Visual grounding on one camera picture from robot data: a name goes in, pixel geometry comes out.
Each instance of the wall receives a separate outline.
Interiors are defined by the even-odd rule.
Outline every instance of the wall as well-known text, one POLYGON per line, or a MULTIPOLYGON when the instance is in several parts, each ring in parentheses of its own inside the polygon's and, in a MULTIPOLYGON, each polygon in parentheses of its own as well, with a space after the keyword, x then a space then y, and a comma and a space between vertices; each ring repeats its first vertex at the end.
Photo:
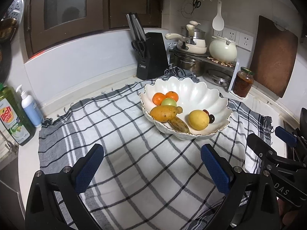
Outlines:
MULTIPOLYGON (((145 29, 150 31, 163 35, 169 32, 145 29)), ((20 27, 11 44, 13 59, 7 84, 14 88, 23 84, 24 90, 44 106, 84 81, 110 71, 114 74, 130 65, 136 67, 131 41, 129 30, 109 31, 60 44, 25 62, 24 34, 20 27)))
MULTIPOLYGON (((212 20, 216 16, 216 5, 218 0, 200 0, 202 5, 194 10, 192 18, 184 18, 181 10, 182 4, 188 0, 164 0, 162 12, 162 27, 168 28, 170 32, 180 33, 180 27, 186 25, 190 20, 201 23, 199 28, 206 31, 206 45, 209 46, 213 35, 212 20)), ((231 28, 254 37, 257 37, 258 18, 262 15, 300 38, 302 30, 302 19, 290 0, 222 0, 222 17, 225 27, 231 28)), ((252 59, 252 51, 237 47, 240 65, 249 67, 252 59)), ((298 47, 297 58, 293 73, 283 98, 278 98, 271 91, 255 83, 255 87, 273 98, 281 106, 290 111, 295 118, 299 119, 300 109, 307 107, 307 84, 302 77, 307 75, 307 50, 298 47)))

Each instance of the white scalloped bowl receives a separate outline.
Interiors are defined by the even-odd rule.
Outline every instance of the white scalloped bowl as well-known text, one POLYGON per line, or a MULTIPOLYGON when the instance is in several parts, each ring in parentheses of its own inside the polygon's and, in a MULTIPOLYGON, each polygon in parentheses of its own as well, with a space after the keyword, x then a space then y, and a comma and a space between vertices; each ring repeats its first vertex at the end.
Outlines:
POLYGON ((153 122, 159 131, 166 134, 174 134, 181 140, 208 139, 220 132, 229 124, 229 117, 232 110, 227 108, 227 99, 221 98, 218 89, 209 89, 205 82, 194 83, 190 78, 178 80, 170 77, 167 81, 157 79, 153 85, 145 85, 145 92, 140 94, 142 109, 145 117, 153 122), (152 102, 155 93, 166 94, 174 91, 178 94, 177 106, 181 106, 183 112, 177 114, 189 127, 191 134, 178 132, 167 123, 161 123, 149 115, 152 108, 156 105, 152 102), (193 110, 206 109, 213 114, 215 121, 209 124, 202 131, 193 129, 188 123, 188 115, 193 110))

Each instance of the checkered kitchen towel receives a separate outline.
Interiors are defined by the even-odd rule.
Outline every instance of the checkered kitchen towel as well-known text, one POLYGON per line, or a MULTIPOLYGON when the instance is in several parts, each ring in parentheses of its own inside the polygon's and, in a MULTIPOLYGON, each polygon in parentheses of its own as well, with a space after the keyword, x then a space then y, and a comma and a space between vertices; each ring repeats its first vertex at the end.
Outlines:
MULTIPOLYGON (((191 72, 168 71, 179 78, 191 72)), ((200 149, 210 143, 232 166, 256 172, 258 158, 246 144, 250 133, 271 143, 271 118, 229 100, 233 110, 226 129, 208 140, 182 141, 157 130, 143 115, 139 93, 147 80, 74 104, 39 134, 40 167, 45 173, 73 166, 99 143, 105 157, 89 188, 80 194, 103 229, 203 229, 208 214, 223 199, 200 149)), ((57 199, 69 226, 76 227, 59 193, 57 199)))

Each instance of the white pump bottle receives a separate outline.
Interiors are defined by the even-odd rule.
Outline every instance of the white pump bottle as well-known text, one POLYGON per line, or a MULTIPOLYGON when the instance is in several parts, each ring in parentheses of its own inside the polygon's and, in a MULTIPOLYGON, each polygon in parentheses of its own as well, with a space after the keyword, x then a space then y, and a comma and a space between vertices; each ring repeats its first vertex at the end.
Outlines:
POLYGON ((24 109, 30 121, 33 123, 33 125, 36 128, 40 128, 41 123, 44 119, 43 115, 40 112, 33 97, 31 95, 28 95, 21 87, 22 85, 18 86, 18 88, 16 89, 16 92, 18 91, 21 92, 21 98, 22 98, 21 106, 24 109))

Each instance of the human hand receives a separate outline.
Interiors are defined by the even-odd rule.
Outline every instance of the human hand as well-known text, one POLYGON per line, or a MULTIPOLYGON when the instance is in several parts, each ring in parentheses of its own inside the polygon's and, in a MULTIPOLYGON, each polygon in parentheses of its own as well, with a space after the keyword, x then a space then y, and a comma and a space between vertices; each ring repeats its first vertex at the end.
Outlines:
POLYGON ((294 218, 297 216, 299 210, 289 211, 291 205, 288 202, 284 202, 281 199, 278 199, 277 203, 278 203, 279 215, 283 216, 280 222, 280 228, 282 228, 282 223, 285 226, 289 226, 294 220, 294 218))

